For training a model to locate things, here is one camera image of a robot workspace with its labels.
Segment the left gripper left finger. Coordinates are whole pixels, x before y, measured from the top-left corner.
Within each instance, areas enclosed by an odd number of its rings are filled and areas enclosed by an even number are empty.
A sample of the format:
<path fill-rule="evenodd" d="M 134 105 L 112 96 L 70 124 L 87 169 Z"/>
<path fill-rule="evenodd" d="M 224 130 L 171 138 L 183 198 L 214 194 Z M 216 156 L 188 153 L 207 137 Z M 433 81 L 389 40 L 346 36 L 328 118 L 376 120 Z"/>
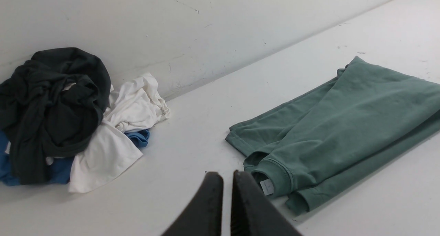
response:
<path fill-rule="evenodd" d="M 163 233 L 164 236 L 220 236 L 223 178 L 208 172 L 186 208 Z"/>

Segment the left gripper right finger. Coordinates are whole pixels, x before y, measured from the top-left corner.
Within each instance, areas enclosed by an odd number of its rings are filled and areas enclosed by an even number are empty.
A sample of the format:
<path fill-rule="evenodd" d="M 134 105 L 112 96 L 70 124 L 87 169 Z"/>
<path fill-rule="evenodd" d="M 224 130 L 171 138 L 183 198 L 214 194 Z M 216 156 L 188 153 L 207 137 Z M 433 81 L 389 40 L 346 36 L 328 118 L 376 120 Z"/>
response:
<path fill-rule="evenodd" d="M 233 174 L 231 236 L 300 236 L 265 197 L 250 173 Z"/>

